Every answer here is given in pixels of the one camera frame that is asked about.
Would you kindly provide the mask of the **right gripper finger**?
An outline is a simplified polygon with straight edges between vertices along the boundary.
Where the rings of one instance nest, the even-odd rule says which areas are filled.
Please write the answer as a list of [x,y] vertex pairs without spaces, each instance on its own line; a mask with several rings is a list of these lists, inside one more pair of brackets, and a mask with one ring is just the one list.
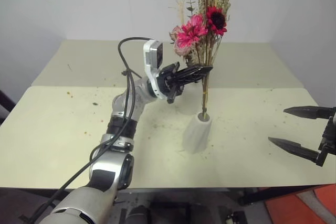
[[284,151],[292,155],[310,160],[314,163],[317,161],[317,158],[319,156],[319,153],[317,151],[304,148],[299,143],[293,141],[274,137],[269,137],[268,140],[271,141],[276,146],[278,146],[279,148],[283,149]]
[[294,106],[284,109],[285,113],[307,119],[329,119],[335,115],[335,107]]

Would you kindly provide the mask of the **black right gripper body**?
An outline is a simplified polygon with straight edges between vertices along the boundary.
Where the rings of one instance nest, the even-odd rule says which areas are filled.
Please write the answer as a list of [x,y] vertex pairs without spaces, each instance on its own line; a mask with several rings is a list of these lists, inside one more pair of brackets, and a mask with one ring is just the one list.
[[328,154],[335,155],[335,108],[320,108],[318,118],[328,119],[318,148],[321,152],[316,161],[322,167]]

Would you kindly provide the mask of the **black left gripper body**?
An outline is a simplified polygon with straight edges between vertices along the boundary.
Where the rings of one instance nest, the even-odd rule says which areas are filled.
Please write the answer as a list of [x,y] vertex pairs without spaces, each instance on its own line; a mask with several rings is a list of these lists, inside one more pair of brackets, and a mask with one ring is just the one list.
[[169,104],[175,101],[175,98],[183,93],[184,85],[178,83],[176,76],[180,67],[180,63],[172,63],[164,67],[157,77],[159,90],[165,95],[165,99]]

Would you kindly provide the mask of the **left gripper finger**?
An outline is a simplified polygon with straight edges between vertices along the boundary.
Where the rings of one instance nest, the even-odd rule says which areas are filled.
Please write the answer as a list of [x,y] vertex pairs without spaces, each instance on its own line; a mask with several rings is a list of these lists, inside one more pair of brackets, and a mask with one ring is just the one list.
[[207,73],[184,73],[179,76],[179,84],[181,86],[198,82],[206,77]]
[[179,76],[189,76],[189,75],[197,75],[203,76],[208,74],[213,69],[213,66],[206,65],[193,65],[177,72]]

